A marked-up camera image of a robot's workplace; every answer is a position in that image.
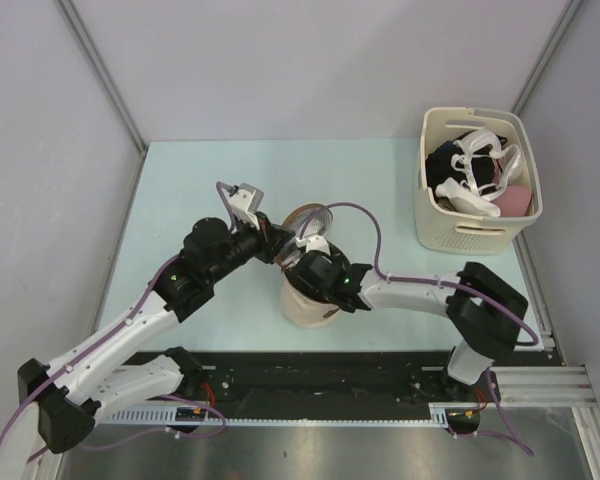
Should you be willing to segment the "white bra from bag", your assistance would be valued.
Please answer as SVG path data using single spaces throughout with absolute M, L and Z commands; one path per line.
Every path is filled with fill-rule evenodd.
M 464 174 L 460 185 L 484 200 L 500 197 L 522 172 L 521 148 L 515 144 L 502 146 L 490 130 L 474 130 L 455 139 L 453 145 L 459 152 L 452 155 L 451 167 Z

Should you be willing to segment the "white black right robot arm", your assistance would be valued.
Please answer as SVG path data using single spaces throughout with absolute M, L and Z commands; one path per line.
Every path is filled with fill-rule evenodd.
M 283 314 L 302 328 L 318 328 L 340 312 L 402 309 L 448 319 L 461 336 L 441 376 L 453 401 L 473 394 L 485 370 L 507 359 L 523 329 L 529 302 L 481 263 L 434 278 L 390 276 L 341 254 L 310 251 L 283 270 Z

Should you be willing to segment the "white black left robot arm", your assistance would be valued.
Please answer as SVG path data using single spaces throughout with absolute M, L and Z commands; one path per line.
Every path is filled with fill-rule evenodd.
M 95 390 L 152 336 L 174 328 L 214 296 L 222 279 L 251 259 L 274 262 L 292 230 L 261 212 L 236 231 L 215 217 L 196 222 L 178 254 L 163 264 L 137 303 L 73 351 L 49 363 L 30 359 L 17 371 L 20 406 L 39 408 L 37 432 L 46 449 L 64 453 L 84 440 L 103 408 Z

